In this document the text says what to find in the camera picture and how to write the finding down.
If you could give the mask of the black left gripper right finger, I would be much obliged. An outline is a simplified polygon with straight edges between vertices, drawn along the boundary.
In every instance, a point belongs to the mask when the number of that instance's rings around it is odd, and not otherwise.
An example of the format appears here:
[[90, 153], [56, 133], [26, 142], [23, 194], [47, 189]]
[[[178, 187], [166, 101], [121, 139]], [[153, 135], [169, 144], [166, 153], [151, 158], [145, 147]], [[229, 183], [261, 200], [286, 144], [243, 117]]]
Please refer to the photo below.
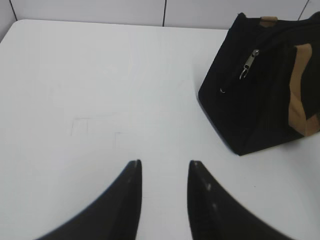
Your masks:
[[194, 240], [287, 240], [237, 202], [201, 161], [188, 170], [188, 219]]

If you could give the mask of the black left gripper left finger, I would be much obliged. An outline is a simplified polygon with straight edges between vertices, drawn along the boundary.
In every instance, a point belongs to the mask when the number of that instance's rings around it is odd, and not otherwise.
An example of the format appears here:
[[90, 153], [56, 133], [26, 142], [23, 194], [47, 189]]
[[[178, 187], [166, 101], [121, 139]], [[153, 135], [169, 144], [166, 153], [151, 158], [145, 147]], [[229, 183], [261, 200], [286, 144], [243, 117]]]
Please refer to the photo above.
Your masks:
[[134, 240], [142, 208], [142, 162], [129, 161], [95, 201], [41, 240]]

